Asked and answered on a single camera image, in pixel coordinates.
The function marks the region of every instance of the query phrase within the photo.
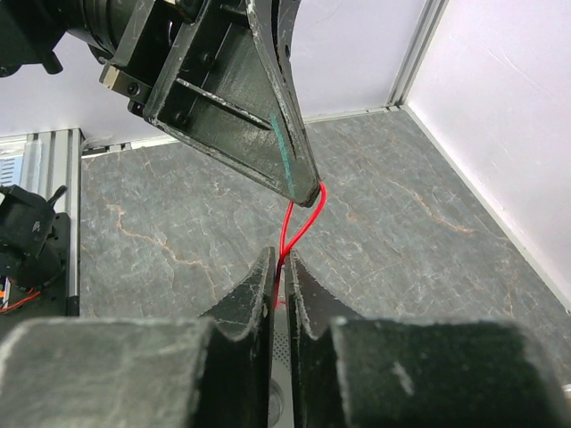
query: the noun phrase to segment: teal mark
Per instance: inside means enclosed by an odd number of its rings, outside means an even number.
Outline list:
[[[285,178],[287,179],[287,188],[289,190],[289,194],[292,198],[295,197],[295,190],[294,190],[294,180],[292,179],[292,168],[289,164],[289,157],[287,156],[287,149],[286,149],[286,142],[284,141],[284,136],[282,134],[281,129],[279,128],[279,123],[277,123],[277,117],[275,114],[269,115],[271,119],[271,126],[274,127],[274,132],[277,136],[277,144],[279,145],[279,151],[282,153],[282,161],[284,162],[285,168]]]

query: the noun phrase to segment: floor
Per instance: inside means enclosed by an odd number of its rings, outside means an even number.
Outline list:
[[[297,249],[323,285],[370,317],[516,319],[571,382],[571,317],[407,113],[308,128],[330,199]],[[86,159],[82,180],[84,317],[199,315],[287,205],[182,144]]]

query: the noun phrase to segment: white panel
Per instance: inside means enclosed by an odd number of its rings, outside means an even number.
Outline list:
[[[302,0],[292,47],[305,117],[385,105],[425,0]]]
[[[99,83],[103,66],[86,43],[65,36],[55,52],[63,66],[58,75],[28,65],[0,78],[0,136],[81,128],[85,138],[122,143],[161,135],[127,111],[127,98]]]
[[[450,0],[409,107],[571,308],[571,2]]]

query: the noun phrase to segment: red string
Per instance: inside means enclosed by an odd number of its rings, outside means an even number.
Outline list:
[[[305,235],[305,233],[311,227],[313,222],[315,222],[317,217],[319,217],[319,214],[321,213],[321,210],[323,210],[325,202],[327,201],[327,189],[325,187],[325,184],[321,182],[319,184],[319,187],[321,188],[321,199],[319,200],[317,208],[315,209],[315,211],[313,211],[313,214],[311,214],[311,217],[309,220],[307,220],[307,223],[305,223],[305,225],[303,225],[300,231],[297,234],[295,234],[294,238],[289,242],[288,245],[286,245],[287,228],[289,226],[289,220],[292,217],[292,211],[294,210],[294,203],[289,202],[289,205],[287,206],[287,211],[285,212],[285,217],[284,217],[284,223],[282,224],[282,232],[279,236],[279,259],[277,260],[277,268],[276,268],[276,300],[274,302],[275,308],[277,308],[279,303],[283,302],[277,300],[277,295],[279,294],[279,280],[281,278],[282,267],[284,266],[286,257],[289,254],[289,252],[292,250],[294,245],[296,245],[297,242],[302,238],[302,236]]]

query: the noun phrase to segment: robotic arm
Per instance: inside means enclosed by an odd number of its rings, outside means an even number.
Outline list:
[[[302,206],[319,174],[289,56],[296,0],[1,0],[0,77],[89,44],[128,110]]]

